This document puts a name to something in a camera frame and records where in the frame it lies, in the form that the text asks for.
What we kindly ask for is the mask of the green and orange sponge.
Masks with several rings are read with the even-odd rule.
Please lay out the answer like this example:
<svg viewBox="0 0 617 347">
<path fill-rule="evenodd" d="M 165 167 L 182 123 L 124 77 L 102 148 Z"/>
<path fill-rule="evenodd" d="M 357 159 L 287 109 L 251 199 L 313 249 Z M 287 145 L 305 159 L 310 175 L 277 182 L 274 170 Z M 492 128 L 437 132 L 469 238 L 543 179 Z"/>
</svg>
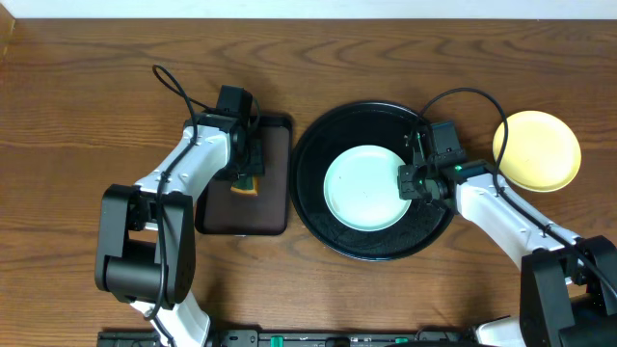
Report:
<svg viewBox="0 0 617 347">
<path fill-rule="evenodd" d="M 256 196 L 258 194 L 258 179 L 253 175 L 242 175 L 232 182 L 230 191 L 240 195 Z"/>
</svg>

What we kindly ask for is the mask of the pale green plate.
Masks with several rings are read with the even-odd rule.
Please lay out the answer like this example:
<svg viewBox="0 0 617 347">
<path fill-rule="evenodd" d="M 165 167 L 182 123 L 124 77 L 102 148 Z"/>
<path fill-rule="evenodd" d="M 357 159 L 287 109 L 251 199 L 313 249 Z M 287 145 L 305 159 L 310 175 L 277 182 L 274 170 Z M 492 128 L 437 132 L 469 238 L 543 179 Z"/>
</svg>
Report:
<svg viewBox="0 0 617 347">
<path fill-rule="evenodd" d="M 325 202 L 347 227 L 375 232 L 396 224 L 411 202 L 399 197 L 398 169 L 404 161 L 378 146 L 352 147 L 328 168 L 323 184 Z"/>
</svg>

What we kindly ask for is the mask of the yellow plate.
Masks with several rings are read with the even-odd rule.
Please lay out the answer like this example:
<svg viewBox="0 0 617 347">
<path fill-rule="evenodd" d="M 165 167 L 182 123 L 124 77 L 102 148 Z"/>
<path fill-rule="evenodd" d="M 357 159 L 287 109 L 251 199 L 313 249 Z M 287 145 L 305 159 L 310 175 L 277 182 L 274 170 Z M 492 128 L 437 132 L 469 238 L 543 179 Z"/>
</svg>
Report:
<svg viewBox="0 0 617 347">
<path fill-rule="evenodd" d="M 493 155 L 504 149 L 500 171 L 514 184 L 533 192 L 560 190 L 577 176 L 581 149 L 573 130 L 541 111 L 521 111 L 496 130 Z"/>
</svg>

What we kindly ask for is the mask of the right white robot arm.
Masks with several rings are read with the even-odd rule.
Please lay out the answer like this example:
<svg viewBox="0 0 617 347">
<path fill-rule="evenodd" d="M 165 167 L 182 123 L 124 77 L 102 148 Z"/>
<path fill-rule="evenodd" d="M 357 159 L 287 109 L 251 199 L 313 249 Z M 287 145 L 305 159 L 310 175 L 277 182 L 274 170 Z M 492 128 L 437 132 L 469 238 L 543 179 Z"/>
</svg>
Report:
<svg viewBox="0 0 617 347">
<path fill-rule="evenodd" d="M 482 346 L 613 346 L 616 247 L 544 216 L 483 161 L 429 172 L 403 165 L 404 200 L 442 202 L 488 234 L 521 271 L 520 313 L 473 328 Z"/>
</svg>

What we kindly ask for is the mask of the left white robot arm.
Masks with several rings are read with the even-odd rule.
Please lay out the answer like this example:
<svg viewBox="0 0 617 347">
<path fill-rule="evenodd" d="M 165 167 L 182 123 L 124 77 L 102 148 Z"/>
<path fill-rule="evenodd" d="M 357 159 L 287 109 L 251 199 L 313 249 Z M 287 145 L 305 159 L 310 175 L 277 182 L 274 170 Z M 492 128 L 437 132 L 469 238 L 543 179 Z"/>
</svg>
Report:
<svg viewBox="0 0 617 347">
<path fill-rule="evenodd" d="M 151 173 L 103 194 L 94 281 L 144 315 L 163 346 L 203 346 L 210 319 L 191 291 L 194 206 L 219 173 L 242 170 L 259 117 L 200 113 Z"/>
</svg>

